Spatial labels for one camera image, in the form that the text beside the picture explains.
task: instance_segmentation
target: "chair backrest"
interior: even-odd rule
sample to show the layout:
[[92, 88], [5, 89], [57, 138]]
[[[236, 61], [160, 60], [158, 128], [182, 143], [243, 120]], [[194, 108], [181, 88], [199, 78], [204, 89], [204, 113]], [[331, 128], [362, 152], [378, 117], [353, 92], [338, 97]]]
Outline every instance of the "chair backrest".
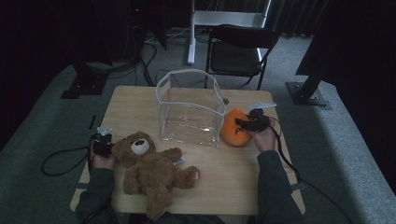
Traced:
[[272, 49], [279, 34], [271, 29], [222, 24], [214, 26], [209, 39], [216, 38], [239, 48]]

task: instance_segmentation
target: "orange ball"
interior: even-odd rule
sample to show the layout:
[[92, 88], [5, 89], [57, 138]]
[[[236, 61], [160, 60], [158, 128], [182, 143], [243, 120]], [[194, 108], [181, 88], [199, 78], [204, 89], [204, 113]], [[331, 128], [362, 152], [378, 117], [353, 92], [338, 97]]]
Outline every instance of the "orange ball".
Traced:
[[248, 117], [242, 112], [241, 108], [236, 107], [225, 115], [220, 133], [222, 138], [230, 145], [242, 147], [250, 141], [251, 136], [244, 130], [237, 131], [241, 126], [235, 123], [235, 119], [248, 120]]

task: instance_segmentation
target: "teddy bear's muzzle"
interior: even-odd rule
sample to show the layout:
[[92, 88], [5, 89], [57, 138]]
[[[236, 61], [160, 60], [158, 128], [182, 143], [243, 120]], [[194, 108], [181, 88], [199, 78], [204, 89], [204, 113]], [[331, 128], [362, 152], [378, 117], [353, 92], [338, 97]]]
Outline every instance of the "teddy bear's muzzle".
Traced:
[[142, 155], [149, 150], [149, 142], [144, 138], [136, 140], [132, 143], [131, 150], [137, 155]]

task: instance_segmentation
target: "clear storage bin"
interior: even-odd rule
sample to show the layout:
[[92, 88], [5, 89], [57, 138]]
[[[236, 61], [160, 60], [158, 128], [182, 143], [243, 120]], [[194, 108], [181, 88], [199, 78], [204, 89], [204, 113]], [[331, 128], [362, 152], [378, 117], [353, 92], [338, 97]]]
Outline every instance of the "clear storage bin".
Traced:
[[[186, 80], [200, 87], [180, 87]], [[159, 81], [156, 93], [162, 140], [219, 147], [226, 108], [214, 77], [197, 69], [172, 71]]]

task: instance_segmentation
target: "tabletop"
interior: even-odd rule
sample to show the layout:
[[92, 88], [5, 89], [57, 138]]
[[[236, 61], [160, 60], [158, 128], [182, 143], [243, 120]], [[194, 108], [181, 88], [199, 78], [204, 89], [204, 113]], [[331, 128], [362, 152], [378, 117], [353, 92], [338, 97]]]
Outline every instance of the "tabletop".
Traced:
[[[119, 86], [115, 89], [108, 105], [102, 128], [113, 129], [113, 143], [131, 133], [142, 131], [154, 140], [157, 150], [180, 147], [186, 162], [180, 164], [184, 169], [195, 165], [201, 175], [193, 189], [172, 189], [173, 203], [168, 211], [175, 214], [208, 215], [256, 215], [257, 214], [257, 178], [259, 151], [253, 141], [244, 147], [232, 147], [220, 139], [220, 147], [200, 146], [160, 140], [157, 98], [155, 87]], [[191, 95], [205, 89], [188, 89]], [[227, 98], [227, 112], [235, 107], [248, 113], [249, 106], [258, 102], [272, 103], [268, 91], [221, 90], [221, 96]], [[277, 119], [274, 107], [265, 108], [267, 116]], [[284, 136], [281, 143], [285, 157], [290, 155]], [[295, 173], [283, 162], [291, 184], [297, 183]], [[126, 195], [122, 190], [125, 168], [116, 162], [115, 189], [112, 205], [120, 213], [146, 213], [147, 197], [145, 195]], [[70, 203], [74, 211], [79, 195], [89, 183], [87, 166], [77, 184], [75, 195]], [[299, 190], [292, 193], [302, 214], [305, 212], [304, 201]]]

